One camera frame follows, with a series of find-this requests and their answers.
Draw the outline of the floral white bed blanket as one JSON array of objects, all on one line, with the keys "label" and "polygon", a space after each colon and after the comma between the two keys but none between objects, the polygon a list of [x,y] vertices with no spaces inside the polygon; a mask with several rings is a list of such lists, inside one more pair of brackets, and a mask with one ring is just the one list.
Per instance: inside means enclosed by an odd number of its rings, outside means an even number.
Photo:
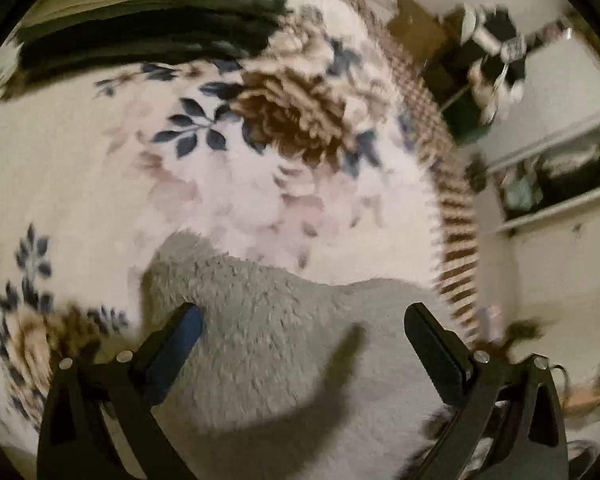
[{"label": "floral white bed blanket", "polygon": [[0,47],[0,445],[24,469],[63,359],[158,326],[172,235],[318,284],[434,292],[474,340],[477,225],[456,146],[373,0],[287,0],[252,58],[33,81],[17,32],[131,0],[38,0]]}]

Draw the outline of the dark folded clothes stack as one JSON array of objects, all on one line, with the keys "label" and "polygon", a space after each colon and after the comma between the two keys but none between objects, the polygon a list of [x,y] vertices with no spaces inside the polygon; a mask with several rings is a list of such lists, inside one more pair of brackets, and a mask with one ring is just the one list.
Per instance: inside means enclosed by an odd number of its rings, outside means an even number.
[{"label": "dark folded clothes stack", "polygon": [[131,0],[17,32],[19,66],[33,81],[87,67],[260,54],[287,0]]}]

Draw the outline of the brown cardboard box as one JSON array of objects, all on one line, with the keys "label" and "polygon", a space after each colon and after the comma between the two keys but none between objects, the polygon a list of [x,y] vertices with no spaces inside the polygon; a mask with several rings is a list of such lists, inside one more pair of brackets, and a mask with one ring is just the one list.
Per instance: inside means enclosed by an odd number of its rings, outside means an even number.
[{"label": "brown cardboard box", "polygon": [[420,65],[431,62],[449,41],[439,20],[415,0],[396,0],[396,14],[388,29]]}]

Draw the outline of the black white hanging jacket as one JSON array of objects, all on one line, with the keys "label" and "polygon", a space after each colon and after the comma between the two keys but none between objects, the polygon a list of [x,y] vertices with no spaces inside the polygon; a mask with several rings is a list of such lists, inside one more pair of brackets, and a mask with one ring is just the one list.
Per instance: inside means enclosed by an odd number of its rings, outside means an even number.
[{"label": "black white hanging jacket", "polygon": [[468,55],[467,80],[480,122],[504,122],[524,97],[527,41],[506,6],[463,6],[460,46]]}]

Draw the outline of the white wardrobe shelf unit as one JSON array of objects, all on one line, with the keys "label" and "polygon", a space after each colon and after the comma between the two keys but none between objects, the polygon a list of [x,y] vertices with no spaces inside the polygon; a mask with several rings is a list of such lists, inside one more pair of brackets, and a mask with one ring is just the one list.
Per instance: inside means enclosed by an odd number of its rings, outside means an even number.
[{"label": "white wardrobe shelf unit", "polygon": [[600,42],[583,23],[528,55],[524,96],[478,142],[495,232],[600,198]]}]

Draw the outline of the grey fluffy fleece pants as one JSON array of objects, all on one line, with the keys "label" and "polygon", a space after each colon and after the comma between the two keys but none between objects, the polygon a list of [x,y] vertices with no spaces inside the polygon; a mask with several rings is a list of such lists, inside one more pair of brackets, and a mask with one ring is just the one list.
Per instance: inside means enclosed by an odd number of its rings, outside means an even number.
[{"label": "grey fluffy fleece pants", "polygon": [[181,304],[204,332],[157,420],[201,479],[395,479],[441,406],[403,318],[431,290],[391,278],[330,286],[170,236],[147,269],[153,326]]}]

